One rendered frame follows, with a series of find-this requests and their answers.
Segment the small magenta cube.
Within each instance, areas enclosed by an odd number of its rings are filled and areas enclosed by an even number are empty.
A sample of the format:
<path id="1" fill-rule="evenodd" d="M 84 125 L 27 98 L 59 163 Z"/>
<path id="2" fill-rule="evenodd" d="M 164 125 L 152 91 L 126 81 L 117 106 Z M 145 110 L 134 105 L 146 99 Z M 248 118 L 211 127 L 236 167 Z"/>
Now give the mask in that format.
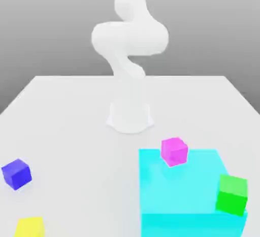
<path id="1" fill-rule="evenodd" d="M 161 142 L 161 157 L 169 167 L 187 162 L 188 146 L 180 138 L 170 138 Z"/>

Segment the small blue cube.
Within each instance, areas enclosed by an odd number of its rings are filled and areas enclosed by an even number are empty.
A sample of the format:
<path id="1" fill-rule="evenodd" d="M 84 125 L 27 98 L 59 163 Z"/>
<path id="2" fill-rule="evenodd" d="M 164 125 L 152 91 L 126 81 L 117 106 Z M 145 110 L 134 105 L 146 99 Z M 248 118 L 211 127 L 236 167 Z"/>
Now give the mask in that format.
<path id="1" fill-rule="evenodd" d="M 5 182 L 13 190 L 21 188 L 32 180 L 29 165 L 19 158 L 1 167 L 1 169 Z"/>

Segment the small green cube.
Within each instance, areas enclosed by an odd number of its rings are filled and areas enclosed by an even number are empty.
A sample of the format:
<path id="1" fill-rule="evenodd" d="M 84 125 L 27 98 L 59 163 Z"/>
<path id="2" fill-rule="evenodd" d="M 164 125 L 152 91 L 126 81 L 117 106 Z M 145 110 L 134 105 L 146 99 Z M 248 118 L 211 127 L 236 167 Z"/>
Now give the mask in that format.
<path id="1" fill-rule="evenodd" d="M 248 201 L 248 181 L 221 174 L 215 208 L 236 216 L 243 216 Z"/>

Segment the small yellow cube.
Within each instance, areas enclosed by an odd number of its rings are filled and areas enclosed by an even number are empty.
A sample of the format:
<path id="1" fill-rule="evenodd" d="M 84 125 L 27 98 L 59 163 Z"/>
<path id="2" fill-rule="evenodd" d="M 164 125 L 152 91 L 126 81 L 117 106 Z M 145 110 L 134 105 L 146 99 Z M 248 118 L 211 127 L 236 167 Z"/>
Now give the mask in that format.
<path id="1" fill-rule="evenodd" d="M 43 218 L 20 218 L 17 223 L 14 237 L 45 237 Z"/>

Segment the large cyan box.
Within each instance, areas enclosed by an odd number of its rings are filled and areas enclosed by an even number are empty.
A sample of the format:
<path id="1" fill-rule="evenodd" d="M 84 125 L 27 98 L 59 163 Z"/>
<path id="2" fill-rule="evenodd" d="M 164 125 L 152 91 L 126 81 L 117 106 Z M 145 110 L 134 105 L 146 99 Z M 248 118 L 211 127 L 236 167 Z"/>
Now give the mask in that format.
<path id="1" fill-rule="evenodd" d="M 139 150 L 141 237 L 242 237 L 247 220 L 215 208 L 227 170 L 217 150 L 189 150 L 169 167 L 159 149 Z"/>

